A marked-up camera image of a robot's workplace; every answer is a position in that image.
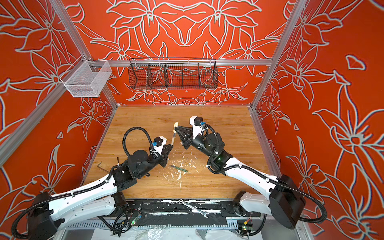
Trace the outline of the beige pen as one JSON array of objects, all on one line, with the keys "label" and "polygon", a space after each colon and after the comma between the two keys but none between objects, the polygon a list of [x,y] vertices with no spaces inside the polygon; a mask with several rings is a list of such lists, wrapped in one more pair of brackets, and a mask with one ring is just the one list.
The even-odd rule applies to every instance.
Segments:
[{"label": "beige pen", "polygon": [[172,141],[171,141],[171,146],[174,145],[175,138],[176,138],[176,134],[177,134],[177,133],[174,131],[174,133],[173,133],[173,137],[172,137]]}]

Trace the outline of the green pen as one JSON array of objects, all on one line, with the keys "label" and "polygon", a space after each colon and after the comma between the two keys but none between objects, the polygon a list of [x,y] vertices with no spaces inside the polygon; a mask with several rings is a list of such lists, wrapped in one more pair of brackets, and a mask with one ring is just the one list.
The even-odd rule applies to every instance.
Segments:
[{"label": "green pen", "polygon": [[174,169],[176,169],[176,170],[178,170],[178,171],[185,172],[185,173],[188,172],[188,170],[183,169],[183,168],[180,168],[180,167],[177,167],[177,166],[174,166],[174,165],[169,165],[169,167],[174,168]]}]

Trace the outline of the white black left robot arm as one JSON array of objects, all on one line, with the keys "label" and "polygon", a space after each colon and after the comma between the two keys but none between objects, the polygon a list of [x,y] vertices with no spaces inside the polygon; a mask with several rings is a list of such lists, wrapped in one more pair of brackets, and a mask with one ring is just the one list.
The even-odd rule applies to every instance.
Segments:
[{"label": "white black left robot arm", "polygon": [[[146,135],[148,152],[138,150],[129,153],[126,139],[133,131],[142,131]],[[151,139],[144,128],[132,127],[124,133],[122,146],[127,159],[111,167],[104,177],[65,193],[50,195],[43,192],[37,195],[32,205],[12,223],[13,237],[46,240],[65,225],[88,218],[122,214],[127,208],[123,191],[134,186],[138,179],[150,176],[150,171],[157,165],[166,167],[174,145],[167,144],[163,136]]]}]

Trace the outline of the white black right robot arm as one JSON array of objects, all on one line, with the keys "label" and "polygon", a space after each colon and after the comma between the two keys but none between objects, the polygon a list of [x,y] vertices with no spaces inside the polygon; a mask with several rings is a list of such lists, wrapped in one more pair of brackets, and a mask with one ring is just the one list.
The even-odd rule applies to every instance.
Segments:
[{"label": "white black right robot arm", "polygon": [[[206,123],[199,127],[177,126],[174,132],[180,137],[185,149],[194,147],[208,156],[207,168],[211,173],[237,179],[261,194],[261,197],[248,192],[239,194],[238,204],[246,212],[270,215],[287,229],[294,229],[299,221],[318,224],[327,219],[328,213],[321,201],[299,190],[286,175],[268,175],[239,161],[225,151],[225,143],[220,134]],[[302,217],[306,200],[319,207],[319,217]]]}]

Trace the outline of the silver wrench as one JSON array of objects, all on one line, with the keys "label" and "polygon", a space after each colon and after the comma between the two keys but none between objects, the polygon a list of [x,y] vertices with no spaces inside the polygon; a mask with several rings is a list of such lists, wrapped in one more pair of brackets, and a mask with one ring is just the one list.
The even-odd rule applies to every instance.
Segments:
[{"label": "silver wrench", "polygon": [[207,212],[205,212],[205,211],[203,211],[203,210],[201,210],[201,209],[199,209],[197,207],[192,206],[188,202],[185,202],[183,199],[179,199],[179,203],[184,205],[184,206],[186,206],[186,207],[188,207],[188,208],[190,208],[190,209],[192,209],[196,213],[199,213],[199,214],[203,215],[205,218],[208,218],[208,213]]}]

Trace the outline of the metal hex key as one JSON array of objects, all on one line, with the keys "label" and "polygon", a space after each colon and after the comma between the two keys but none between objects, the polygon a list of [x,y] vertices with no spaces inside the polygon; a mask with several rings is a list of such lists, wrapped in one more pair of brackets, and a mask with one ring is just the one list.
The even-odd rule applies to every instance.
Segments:
[{"label": "metal hex key", "polygon": [[97,164],[97,168],[98,168],[99,170],[105,172],[105,173],[109,173],[109,172],[110,172],[110,169],[107,168],[107,167],[103,164],[103,162],[99,162],[99,163]]}]

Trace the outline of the clear plastic bin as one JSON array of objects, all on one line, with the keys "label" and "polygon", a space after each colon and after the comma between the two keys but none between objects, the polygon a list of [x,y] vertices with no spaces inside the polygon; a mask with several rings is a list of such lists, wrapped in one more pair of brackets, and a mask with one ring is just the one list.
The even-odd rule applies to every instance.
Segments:
[{"label": "clear plastic bin", "polygon": [[80,61],[61,82],[75,98],[97,98],[112,74],[108,61],[100,64],[100,67],[91,67],[88,61]]}]

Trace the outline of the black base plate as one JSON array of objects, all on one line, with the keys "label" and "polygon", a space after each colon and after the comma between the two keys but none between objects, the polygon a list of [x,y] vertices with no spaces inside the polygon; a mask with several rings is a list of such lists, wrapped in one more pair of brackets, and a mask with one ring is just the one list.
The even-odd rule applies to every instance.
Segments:
[{"label": "black base plate", "polygon": [[[261,217],[257,212],[246,212],[235,203],[228,199],[183,199],[194,207],[208,213],[208,217],[218,215],[220,217]],[[192,209],[179,203],[179,199],[128,199],[127,206],[121,210],[115,210],[111,214],[104,214],[103,217],[112,218],[119,214],[128,213],[128,216],[141,213],[144,215],[183,215],[197,214]]]}]

